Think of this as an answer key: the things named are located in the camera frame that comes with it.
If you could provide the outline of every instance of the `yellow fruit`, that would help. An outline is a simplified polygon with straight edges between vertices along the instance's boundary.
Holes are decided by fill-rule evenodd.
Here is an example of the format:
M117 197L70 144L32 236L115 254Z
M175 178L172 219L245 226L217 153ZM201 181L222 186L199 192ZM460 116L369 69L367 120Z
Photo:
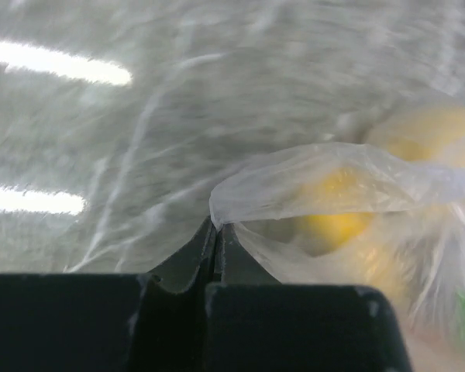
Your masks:
M400 115L372 129L367 143L407 161L438 160L465 167L462 139L465 139L465 108L449 105ZM323 181L305 185L301 192L313 195L319 206L326 201L328 209L330 205L351 205L358 202L354 200L360 195L356 192L358 184L368 184L365 177L361 170L342 168ZM301 227L325 240L330 250L353 241L356 246L352 246L345 256L352 277L361 284L382 290L395 304L402 304L407 294L400 270L404 262L394 257L392 250L383 243L384 237L372 234L372 241L357 239L374 217L372 213L309 215Z
M335 203L344 205L354 203L357 193L355 187L365 182L365 174L354 168L341 168L330 174L323 181L307 184L303 193L318 197L318 204L327 201L328 208ZM353 241L356 246L345 252L345 265L355 283L370 285L383 291L394 302L405 298L405 285L392 256L392 252L372 236L373 241L356 241L372 223L374 213L344 213L338 215L307 215L302 220L301 228L322 239L334 251Z
M465 167L462 140L465 140L465 108L446 105L410 112L376 126L370 131L367 143L403 160L438 160Z

